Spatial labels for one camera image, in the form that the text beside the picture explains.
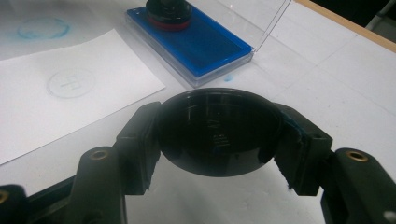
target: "screw hole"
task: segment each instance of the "screw hole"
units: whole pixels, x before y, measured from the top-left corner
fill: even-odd
[[[4,203],[8,199],[8,191],[0,190],[0,204]]]
[[[98,151],[94,151],[90,155],[90,159],[93,161],[99,161],[106,158],[107,156],[108,156],[108,152],[106,150],[98,150]]]
[[[367,158],[365,155],[363,155],[357,151],[348,151],[346,154],[350,159],[352,159],[354,161],[368,161],[369,160],[369,158]]]

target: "table surface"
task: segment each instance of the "table surface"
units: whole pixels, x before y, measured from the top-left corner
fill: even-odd
[[[0,185],[19,184],[31,195],[58,183],[76,172],[79,157],[85,151],[112,146],[138,107],[191,90],[175,72],[167,69],[158,55],[129,32],[123,13],[142,1],[136,2],[85,1],[84,7],[92,14],[101,15],[103,19],[98,21],[101,25],[86,27],[81,35],[76,34],[73,40],[62,44],[75,45],[116,29],[166,88],[2,164]],[[0,24],[6,24],[1,18],[8,9],[28,13],[30,9],[24,3],[3,1]],[[70,3],[73,4],[67,8],[80,4]],[[32,43],[30,48],[0,44],[0,60],[57,47],[57,43],[44,47]],[[201,88],[251,91],[289,105],[333,138],[333,150],[354,147],[368,152],[396,180],[395,71],[394,52],[291,2],[250,63]],[[324,223],[319,200],[320,194],[298,197],[289,191],[273,161],[247,175],[210,178],[187,174],[164,157],[157,164],[147,194],[126,198],[129,223]]]

